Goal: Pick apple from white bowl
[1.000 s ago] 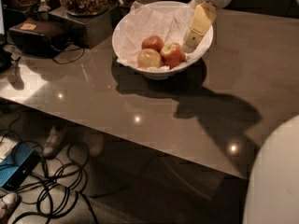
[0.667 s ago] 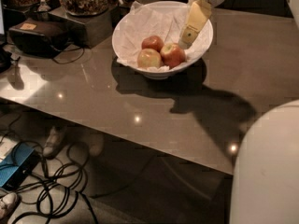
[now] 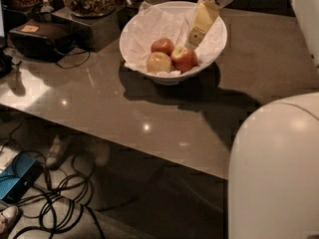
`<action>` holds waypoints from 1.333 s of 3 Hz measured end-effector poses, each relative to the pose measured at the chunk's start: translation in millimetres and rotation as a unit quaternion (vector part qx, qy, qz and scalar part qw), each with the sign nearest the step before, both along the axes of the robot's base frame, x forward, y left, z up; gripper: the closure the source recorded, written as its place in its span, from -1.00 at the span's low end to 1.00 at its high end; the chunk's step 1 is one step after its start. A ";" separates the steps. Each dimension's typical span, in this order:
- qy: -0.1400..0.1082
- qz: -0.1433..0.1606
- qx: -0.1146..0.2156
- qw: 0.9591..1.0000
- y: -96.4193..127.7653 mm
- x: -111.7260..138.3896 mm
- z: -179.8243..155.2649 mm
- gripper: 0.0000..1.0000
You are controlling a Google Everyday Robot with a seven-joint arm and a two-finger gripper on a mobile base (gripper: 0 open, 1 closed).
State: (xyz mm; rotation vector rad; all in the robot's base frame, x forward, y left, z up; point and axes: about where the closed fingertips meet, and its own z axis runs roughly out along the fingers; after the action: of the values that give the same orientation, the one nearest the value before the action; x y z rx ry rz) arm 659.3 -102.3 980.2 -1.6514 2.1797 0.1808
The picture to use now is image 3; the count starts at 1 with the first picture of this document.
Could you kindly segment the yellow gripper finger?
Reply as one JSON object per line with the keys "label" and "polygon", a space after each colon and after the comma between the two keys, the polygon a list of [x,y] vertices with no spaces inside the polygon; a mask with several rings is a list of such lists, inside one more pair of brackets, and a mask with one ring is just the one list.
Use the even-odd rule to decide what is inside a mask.
{"label": "yellow gripper finger", "polygon": [[218,16],[219,7],[214,0],[199,2],[187,33],[185,45],[189,49],[195,50]]}

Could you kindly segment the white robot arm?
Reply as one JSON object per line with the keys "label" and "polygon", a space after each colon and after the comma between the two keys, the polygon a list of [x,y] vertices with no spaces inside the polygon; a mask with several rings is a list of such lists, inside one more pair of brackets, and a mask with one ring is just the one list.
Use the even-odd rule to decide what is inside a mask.
{"label": "white robot arm", "polygon": [[227,239],[319,238],[319,95],[269,103],[231,150]]}

